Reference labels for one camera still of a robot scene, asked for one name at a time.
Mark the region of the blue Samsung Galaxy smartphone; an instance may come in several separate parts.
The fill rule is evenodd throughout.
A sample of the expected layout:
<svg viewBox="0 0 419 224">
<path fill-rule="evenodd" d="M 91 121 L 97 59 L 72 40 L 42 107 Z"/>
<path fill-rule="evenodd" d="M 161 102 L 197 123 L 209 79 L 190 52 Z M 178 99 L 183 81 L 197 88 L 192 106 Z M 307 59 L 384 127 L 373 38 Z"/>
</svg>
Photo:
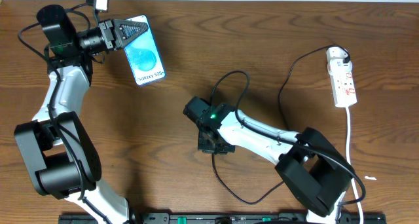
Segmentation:
<svg viewBox="0 0 419 224">
<path fill-rule="evenodd" d="M 148 27 L 145 33 L 124 48 L 136 84 L 140 86 L 163 79 L 166 73 L 147 17 L 136 16 L 129 21 L 143 22 Z"/>
</svg>

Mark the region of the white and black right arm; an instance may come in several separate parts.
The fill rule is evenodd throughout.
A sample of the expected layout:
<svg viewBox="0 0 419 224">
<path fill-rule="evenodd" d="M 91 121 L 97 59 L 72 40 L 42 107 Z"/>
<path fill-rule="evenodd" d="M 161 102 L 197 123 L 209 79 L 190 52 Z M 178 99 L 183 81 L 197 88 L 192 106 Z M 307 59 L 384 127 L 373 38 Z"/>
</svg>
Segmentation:
<svg viewBox="0 0 419 224">
<path fill-rule="evenodd" d="M 274 128 L 234 106 L 193 97 L 183 113 L 198 128 L 198 149 L 212 155 L 243 147 L 274 165 L 312 223 L 336 223 L 354 169 L 319 131 Z"/>
</svg>

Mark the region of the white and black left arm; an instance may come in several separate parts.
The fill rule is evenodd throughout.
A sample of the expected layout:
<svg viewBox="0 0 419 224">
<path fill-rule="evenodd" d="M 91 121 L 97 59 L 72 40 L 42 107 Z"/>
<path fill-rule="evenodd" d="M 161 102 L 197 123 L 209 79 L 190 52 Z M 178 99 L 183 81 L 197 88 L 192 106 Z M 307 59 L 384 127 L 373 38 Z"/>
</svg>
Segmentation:
<svg viewBox="0 0 419 224">
<path fill-rule="evenodd" d="M 19 124 L 14 138 L 34 189 L 72 202 L 98 223 L 142 223 L 129 201 L 101 176 L 101 161 L 79 118 L 92 84 L 97 55 L 120 50 L 149 29 L 144 22 L 108 19 L 77 31 L 76 9 L 48 5 L 37 13 L 48 44 L 40 53 L 50 85 L 37 114 Z"/>
</svg>

